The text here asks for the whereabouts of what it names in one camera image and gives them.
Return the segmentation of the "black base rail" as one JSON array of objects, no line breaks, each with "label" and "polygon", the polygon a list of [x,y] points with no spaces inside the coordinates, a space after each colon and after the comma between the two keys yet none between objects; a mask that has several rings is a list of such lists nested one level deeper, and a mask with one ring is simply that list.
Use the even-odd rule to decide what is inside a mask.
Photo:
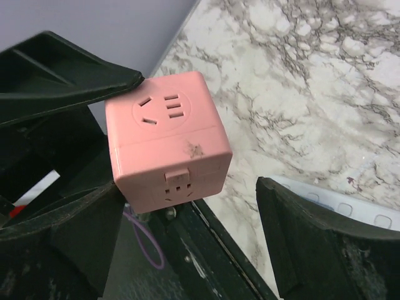
[{"label": "black base rail", "polygon": [[275,299],[203,200],[122,218],[103,299]]}]

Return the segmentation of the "pink cube socket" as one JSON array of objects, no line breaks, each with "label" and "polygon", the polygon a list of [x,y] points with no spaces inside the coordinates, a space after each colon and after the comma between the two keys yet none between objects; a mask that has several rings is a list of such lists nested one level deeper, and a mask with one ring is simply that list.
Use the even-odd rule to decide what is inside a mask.
[{"label": "pink cube socket", "polygon": [[113,179],[135,213],[222,191],[233,152],[200,72],[146,79],[105,112]]}]

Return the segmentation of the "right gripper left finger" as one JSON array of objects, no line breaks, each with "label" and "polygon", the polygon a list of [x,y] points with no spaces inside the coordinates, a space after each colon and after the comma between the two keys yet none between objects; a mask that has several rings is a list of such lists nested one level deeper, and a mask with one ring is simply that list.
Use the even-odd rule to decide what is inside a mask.
[{"label": "right gripper left finger", "polygon": [[124,199],[113,182],[1,229],[1,299],[103,296]]}]

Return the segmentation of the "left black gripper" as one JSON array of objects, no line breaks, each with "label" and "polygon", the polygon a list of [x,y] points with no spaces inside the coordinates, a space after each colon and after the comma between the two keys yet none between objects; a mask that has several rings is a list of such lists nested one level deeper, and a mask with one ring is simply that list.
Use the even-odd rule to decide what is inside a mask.
[{"label": "left black gripper", "polygon": [[1,196],[17,200],[51,171],[59,174],[6,230],[114,229],[107,136],[88,108],[69,110],[128,93],[143,80],[140,71],[51,31],[1,51]]}]

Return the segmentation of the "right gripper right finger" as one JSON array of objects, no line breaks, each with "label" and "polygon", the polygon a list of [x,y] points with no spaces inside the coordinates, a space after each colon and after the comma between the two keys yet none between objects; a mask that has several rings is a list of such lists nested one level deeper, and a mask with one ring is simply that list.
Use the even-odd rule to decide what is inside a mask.
[{"label": "right gripper right finger", "polygon": [[260,177],[256,200],[283,299],[398,299],[399,233],[342,216]]}]

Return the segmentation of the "white multicolour power strip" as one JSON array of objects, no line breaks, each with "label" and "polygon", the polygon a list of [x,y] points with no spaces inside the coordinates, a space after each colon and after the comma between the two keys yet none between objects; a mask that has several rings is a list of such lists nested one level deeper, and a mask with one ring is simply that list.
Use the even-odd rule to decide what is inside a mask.
[{"label": "white multicolour power strip", "polygon": [[400,230],[399,211],[394,209],[282,176],[272,176],[271,179],[301,198],[353,220],[392,231]]}]

